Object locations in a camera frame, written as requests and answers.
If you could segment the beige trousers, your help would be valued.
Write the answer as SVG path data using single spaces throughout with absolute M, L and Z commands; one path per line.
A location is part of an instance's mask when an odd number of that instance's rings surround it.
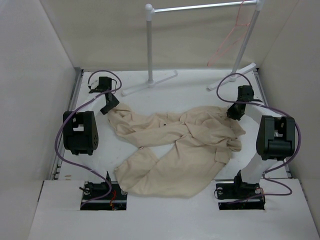
M 121 103 L 108 113 L 115 133 L 137 151 L 115 168 L 120 188 L 147 197 L 190 198 L 241 151 L 246 132 L 217 106 L 141 115 Z

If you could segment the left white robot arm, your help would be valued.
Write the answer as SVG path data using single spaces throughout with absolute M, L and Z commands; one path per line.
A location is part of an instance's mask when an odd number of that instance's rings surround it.
M 96 116 L 106 115 L 119 104 L 118 99 L 114 96 L 114 93 L 121 88 L 117 86 L 118 83 L 122 83 L 118 77 L 114 79 L 100 76 L 96 87 L 89 84 L 89 99 L 75 110 L 63 113 L 62 126 L 57 134 L 57 137 L 62 136 L 64 148 L 77 157 L 77 162 L 67 160 L 61 155 L 59 158 L 65 163 L 87 170 L 102 179 L 102 182 L 98 184 L 89 182 L 82 189 L 83 193 L 90 197 L 88 201 L 105 200 L 112 195 L 112 185 L 108 175 L 98 173 L 97 168 L 89 161 L 99 145 Z

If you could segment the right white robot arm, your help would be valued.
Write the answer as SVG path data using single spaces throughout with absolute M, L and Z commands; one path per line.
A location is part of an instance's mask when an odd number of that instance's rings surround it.
M 291 157 L 295 152 L 295 120 L 280 116 L 266 106 L 254 105 L 254 90 L 242 85 L 237 90 L 237 100 L 227 110 L 227 117 L 239 121 L 244 115 L 259 124 L 255 143 L 256 154 L 248 165 L 234 177 L 232 192 L 236 198 L 248 198 L 256 194 L 263 175 L 278 161 Z

